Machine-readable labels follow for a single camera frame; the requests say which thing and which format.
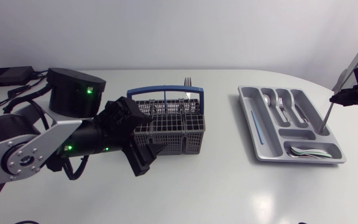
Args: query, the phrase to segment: gray plastic tray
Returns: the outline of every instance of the gray plastic tray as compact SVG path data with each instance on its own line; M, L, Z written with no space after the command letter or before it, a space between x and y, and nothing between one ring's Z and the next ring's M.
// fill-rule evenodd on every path
M346 157L331 130L326 126L321 134L315 131L319 129L323 119L302 90L259 86L239 86L238 89L258 160L321 164L346 162ZM270 106L264 101L263 95L270 97ZM282 98L284 109L290 117L289 121L280 110L279 97ZM295 105L303 112L308 122L301 118ZM324 149L332 158L291 157L291 146Z

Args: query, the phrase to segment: tray compartment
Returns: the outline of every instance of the tray compartment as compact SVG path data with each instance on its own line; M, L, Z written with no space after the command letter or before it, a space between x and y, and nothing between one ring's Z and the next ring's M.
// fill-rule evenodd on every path
M317 159L321 161L332 161L335 159L342 159L342 152L336 144L325 143L325 142L304 142L304 141L286 141L284 142L285 152L288 153L291 151L290 147L297 147L300 149L323 149L326 152L332 155L332 159Z
M259 159L281 156L283 154L281 144L261 92L257 88L244 87L241 88L241 93L241 101L245 109L244 113L247 116L248 126L253 134L254 144L257 145L256 150L260 156ZM259 131L264 139L263 144L259 138L252 113L259 123Z
M285 89L276 89L278 97L283 99L284 110L288 113L292 123L298 128L307 128L308 123L304 122L295 111L294 98L291 93Z
M267 95L270 98L270 105L268 108L271 114L274 117L274 121L277 125L281 127L289 127L291 125L290 122L285 121L283 113L280 111L280 107L278 106L278 98L276 92L271 88L262 88L262 94Z
M329 136L330 133L327 127L324 128L322 133L318 133L318 129L323 123L323 119L321 119L316 108L314 108L313 104L305 95L305 93L301 90L291 90L291 93L293 94L295 104L298 105L298 107L305 114L315 133L322 136Z
M279 129L278 133L284 139L316 140L316 135L310 130Z

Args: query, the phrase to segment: blue strip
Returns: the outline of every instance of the blue strip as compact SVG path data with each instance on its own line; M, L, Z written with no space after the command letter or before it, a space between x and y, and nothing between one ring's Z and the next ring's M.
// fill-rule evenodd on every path
M256 117L254 115L254 112L251 111L251 114L252 114L252 118L254 119L256 130L258 131L258 136L259 136L259 139L260 139L260 143L265 144L264 139L262 137L262 133L260 132L260 127L259 127L258 120L256 119Z

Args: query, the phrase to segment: wire mesh basket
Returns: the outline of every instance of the wire mesh basket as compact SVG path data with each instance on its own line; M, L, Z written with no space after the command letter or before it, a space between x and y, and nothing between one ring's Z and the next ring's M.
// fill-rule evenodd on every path
M153 91L185 91L199 93L197 99L141 100L139 109L153 121L135 128L135 141L139 146L148 143L165 144L158 155L199 154L205 132L204 91L193 86L150 86L128 90L127 97Z

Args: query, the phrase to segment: silver fork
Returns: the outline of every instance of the silver fork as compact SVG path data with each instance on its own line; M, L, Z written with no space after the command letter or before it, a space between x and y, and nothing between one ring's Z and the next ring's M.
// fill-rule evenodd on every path
M185 78L184 86L191 86L191 77ZM187 98L190 100L191 93L186 93Z
M284 109L283 98L281 98L281 97L278 98L278 107L280 107L280 110L283 113L286 121L288 121L288 115L287 115L287 112Z

